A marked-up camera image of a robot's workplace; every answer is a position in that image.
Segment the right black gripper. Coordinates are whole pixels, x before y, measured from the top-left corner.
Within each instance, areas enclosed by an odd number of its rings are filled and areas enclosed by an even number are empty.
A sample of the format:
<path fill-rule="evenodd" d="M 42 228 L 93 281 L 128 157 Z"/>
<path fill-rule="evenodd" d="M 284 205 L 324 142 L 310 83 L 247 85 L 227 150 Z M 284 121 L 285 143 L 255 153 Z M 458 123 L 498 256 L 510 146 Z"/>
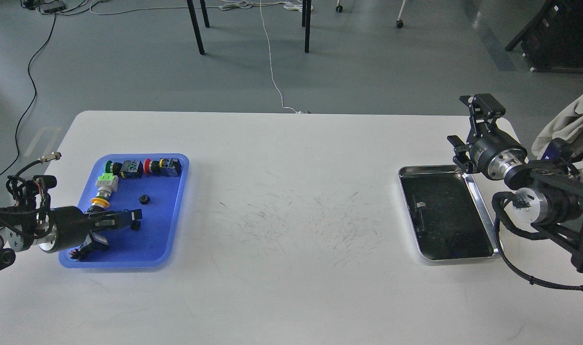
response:
<path fill-rule="evenodd" d="M 480 172 L 490 180 L 503 180 L 512 167 L 527 159 L 527 150 L 497 128 L 496 121 L 506 108 L 490 93 L 462 95 L 459 100 L 469 109 L 469 144 L 457 135 L 447 136 L 454 150 L 453 163 L 465 174 Z"/>

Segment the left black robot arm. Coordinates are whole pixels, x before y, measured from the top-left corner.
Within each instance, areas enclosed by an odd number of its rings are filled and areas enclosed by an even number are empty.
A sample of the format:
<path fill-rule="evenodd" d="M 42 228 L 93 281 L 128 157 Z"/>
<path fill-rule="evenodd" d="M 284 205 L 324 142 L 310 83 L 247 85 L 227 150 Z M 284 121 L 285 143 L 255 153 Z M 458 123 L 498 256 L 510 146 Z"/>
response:
<path fill-rule="evenodd" d="M 53 175 L 23 177 L 29 168 L 61 159 L 54 151 L 7 177 L 6 189 L 14 205 L 0 207 L 0 271 L 13 265 L 17 253 L 38 246 L 44 253 L 69 251 L 72 260 L 107 251 L 104 230 L 141 228 L 142 210 L 110 210 L 110 197 L 118 188 L 118 176 L 107 170 L 98 181 L 97 195 L 87 211 L 77 206 L 52 207 L 49 190 L 57 185 Z"/>

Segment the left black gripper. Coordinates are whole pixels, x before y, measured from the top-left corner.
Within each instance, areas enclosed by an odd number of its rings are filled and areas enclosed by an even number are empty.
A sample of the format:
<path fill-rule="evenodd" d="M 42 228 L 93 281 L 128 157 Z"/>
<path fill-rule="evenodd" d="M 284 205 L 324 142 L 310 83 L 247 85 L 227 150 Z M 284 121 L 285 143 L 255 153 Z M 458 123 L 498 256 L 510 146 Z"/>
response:
<path fill-rule="evenodd" d="M 77 247 L 83 243 L 83 253 L 107 251 L 110 247 L 107 239 L 98 233 L 89 233 L 91 225 L 95 230 L 118 230 L 130 228 L 132 221 L 142 220 L 142 210 L 105 210 L 87 213 L 76 206 L 63 206 L 50 210 L 49 223 L 52 231 L 38 247 L 45 253 Z"/>

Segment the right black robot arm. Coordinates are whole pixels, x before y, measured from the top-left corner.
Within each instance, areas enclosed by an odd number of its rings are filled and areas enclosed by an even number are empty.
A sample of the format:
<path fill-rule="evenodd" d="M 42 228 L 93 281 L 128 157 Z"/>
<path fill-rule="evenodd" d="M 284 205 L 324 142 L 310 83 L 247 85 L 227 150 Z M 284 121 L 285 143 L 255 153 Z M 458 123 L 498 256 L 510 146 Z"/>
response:
<path fill-rule="evenodd" d="M 529 284 L 583 292 L 583 285 L 557 284 L 523 272 L 504 255 L 500 240 L 501 226 L 531 241 L 551 240 L 571 255 L 570 262 L 583 274 L 580 162 L 574 161 L 561 139 L 547 159 L 527 161 L 527 150 L 497 126 L 505 109 L 492 94 L 462 95 L 459 100 L 469 110 L 469 135 L 466 140 L 447 136 L 454 149 L 453 163 L 467 174 L 480 173 L 508 186 L 508 191 L 492 197 L 493 234 L 505 264 Z"/>

